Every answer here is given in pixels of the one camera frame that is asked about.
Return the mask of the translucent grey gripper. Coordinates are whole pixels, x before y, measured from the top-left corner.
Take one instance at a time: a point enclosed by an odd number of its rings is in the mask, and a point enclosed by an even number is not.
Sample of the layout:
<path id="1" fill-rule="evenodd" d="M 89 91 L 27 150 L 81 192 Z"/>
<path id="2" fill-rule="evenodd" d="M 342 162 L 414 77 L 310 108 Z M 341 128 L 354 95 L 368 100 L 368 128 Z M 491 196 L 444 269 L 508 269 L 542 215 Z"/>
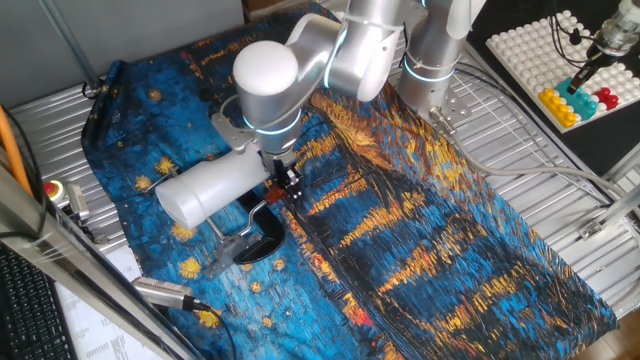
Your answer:
<path id="1" fill-rule="evenodd" d="M 574 95 L 600 69 L 602 58 L 621 58 L 639 40 L 639 0 L 622 0 L 616 13 L 595 33 L 588 60 L 573 76 L 567 92 Z"/>

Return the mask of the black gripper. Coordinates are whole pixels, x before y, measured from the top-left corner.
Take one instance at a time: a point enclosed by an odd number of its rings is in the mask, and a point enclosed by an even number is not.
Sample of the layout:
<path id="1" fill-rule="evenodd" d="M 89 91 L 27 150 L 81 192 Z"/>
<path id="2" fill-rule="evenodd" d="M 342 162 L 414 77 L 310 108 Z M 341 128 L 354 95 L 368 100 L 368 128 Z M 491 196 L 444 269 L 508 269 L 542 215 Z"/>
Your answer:
<path id="1" fill-rule="evenodd" d="M 293 162 L 285 165 L 281 160 L 273 162 L 273 175 L 270 178 L 270 191 L 286 192 L 287 196 L 293 200 L 302 198 L 302 176 L 295 168 Z"/>

